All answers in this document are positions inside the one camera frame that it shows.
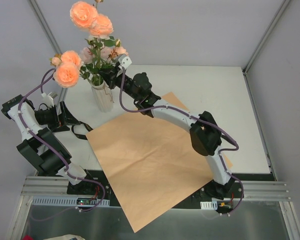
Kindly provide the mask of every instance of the white vase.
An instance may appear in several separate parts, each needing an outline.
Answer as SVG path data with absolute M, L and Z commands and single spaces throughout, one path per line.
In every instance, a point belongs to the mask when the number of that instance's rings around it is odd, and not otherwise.
M 114 106 L 113 95 L 111 89 L 105 81 L 99 86 L 91 85 L 91 90 L 99 110 L 103 113 L 110 112 Z

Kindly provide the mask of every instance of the gray floor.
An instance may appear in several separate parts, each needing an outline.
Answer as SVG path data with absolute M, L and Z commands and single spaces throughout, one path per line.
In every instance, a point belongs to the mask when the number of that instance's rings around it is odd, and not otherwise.
M 66 207 L 32 206 L 36 219 Z M 70 209 L 50 220 L 30 220 L 23 235 L 34 240 L 79 235 L 86 240 L 288 240 L 277 202 L 243 202 L 231 217 L 214 211 L 171 209 L 134 233 L 119 207 L 100 207 L 88 213 Z

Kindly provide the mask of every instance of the gray wall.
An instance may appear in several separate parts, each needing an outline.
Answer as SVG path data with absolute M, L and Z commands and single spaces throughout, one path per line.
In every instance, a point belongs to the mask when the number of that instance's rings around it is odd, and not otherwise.
M 5 239 L 26 175 L 34 173 L 16 149 L 21 134 L 1 113 L 1 104 L 36 87 L 51 68 L 53 55 L 28 2 L 0 1 L 0 240 Z M 45 89 L 59 88 L 52 82 Z M 39 94 L 30 99 L 39 100 Z
M 300 0 L 291 5 L 248 73 L 279 180 L 287 181 L 300 220 Z
M 37 0 L 62 51 L 87 44 L 70 21 L 76 1 Z M 104 0 L 98 9 L 135 65 L 244 67 L 282 1 Z

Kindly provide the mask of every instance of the white table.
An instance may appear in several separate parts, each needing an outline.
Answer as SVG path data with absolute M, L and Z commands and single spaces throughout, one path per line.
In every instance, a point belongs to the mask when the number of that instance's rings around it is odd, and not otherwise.
M 239 151 L 225 153 L 233 163 L 234 173 L 270 172 L 240 67 L 132 65 L 127 75 L 133 77 L 141 72 L 147 73 L 155 94 L 162 96 L 173 92 L 191 112 L 212 113 L 216 123 L 239 144 Z M 124 113 L 119 105 L 119 89 L 112 90 L 112 93 L 113 110 L 102 113 L 89 83 L 81 79 L 68 90 L 65 104 L 79 121 L 97 128 Z M 123 102 L 128 108 L 134 108 L 132 98 L 126 94 Z M 83 126 L 76 126 L 75 130 L 87 132 Z M 88 141 L 76 138 L 72 132 L 61 132 L 56 136 L 71 153 L 72 162 L 88 170 L 101 169 Z

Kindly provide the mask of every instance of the kraft paper sheet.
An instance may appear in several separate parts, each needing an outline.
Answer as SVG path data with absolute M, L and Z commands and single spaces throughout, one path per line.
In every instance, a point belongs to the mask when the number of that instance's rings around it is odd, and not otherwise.
M 165 120 L 124 113 L 86 136 L 134 232 L 213 179 L 189 133 Z

